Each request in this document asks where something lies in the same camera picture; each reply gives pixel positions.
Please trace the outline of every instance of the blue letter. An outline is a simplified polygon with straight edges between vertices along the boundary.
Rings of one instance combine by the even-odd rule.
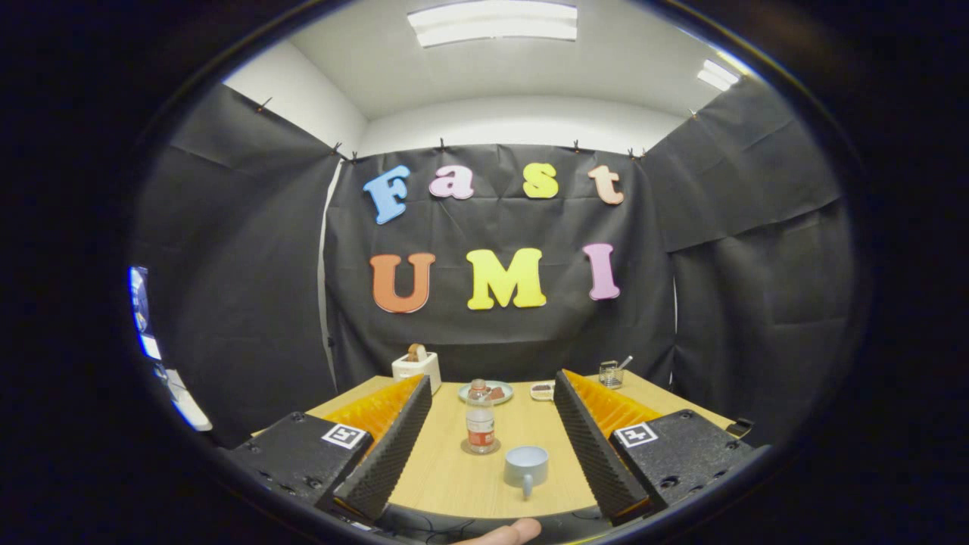
[[[377,207],[377,225],[384,225],[407,209],[403,203],[398,203],[394,197],[403,199],[407,197],[407,186],[404,180],[411,175],[411,171],[400,165],[395,167],[363,185],[363,191],[370,193],[373,204]]]

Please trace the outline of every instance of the black foam pad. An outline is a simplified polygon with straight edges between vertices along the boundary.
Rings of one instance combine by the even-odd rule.
[[[562,371],[555,374],[552,399],[582,474],[605,517],[618,525],[666,507],[619,460]]]

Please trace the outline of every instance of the human hand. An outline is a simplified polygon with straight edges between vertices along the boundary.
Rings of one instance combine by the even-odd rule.
[[[458,541],[454,545],[521,545],[541,531],[542,525],[535,519],[518,519],[511,526],[496,528],[481,537]]]

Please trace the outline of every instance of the ceiling light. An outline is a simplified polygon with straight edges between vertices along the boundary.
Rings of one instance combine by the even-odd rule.
[[[740,78],[738,78],[737,76],[734,76],[726,68],[720,66],[719,64],[711,60],[705,60],[703,62],[703,68],[712,72],[713,74],[718,76],[721,80],[725,80],[730,85],[733,85],[734,83],[737,83],[738,81],[740,81]]]
[[[717,51],[717,56],[727,61],[728,64],[736,68],[736,70],[740,72],[742,75],[750,76],[751,74],[750,67],[742,63],[740,59],[736,58],[735,56],[729,53],[725,53],[724,51]]]
[[[721,91],[726,91],[731,85],[740,81],[740,78],[711,60],[703,62],[703,69],[697,74],[697,79],[705,81]]]
[[[727,83],[725,80],[720,79],[716,74],[713,74],[712,72],[709,72],[707,70],[700,70],[700,73],[697,74],[697,79],[706,81],[707,83],[713,85],[714,87],[720,89],[721,91],[726,91],[727,89],[730,88],[729,83]]]
[[[526,0],[448,4],[407,15],[424,48],[481,38],[576,39],[575,6]]]

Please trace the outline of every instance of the mug handle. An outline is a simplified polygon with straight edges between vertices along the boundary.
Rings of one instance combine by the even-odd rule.
[[[521,489],[525,492],[525,499],[532,495],[532,474],[525,473],[521,479]]]

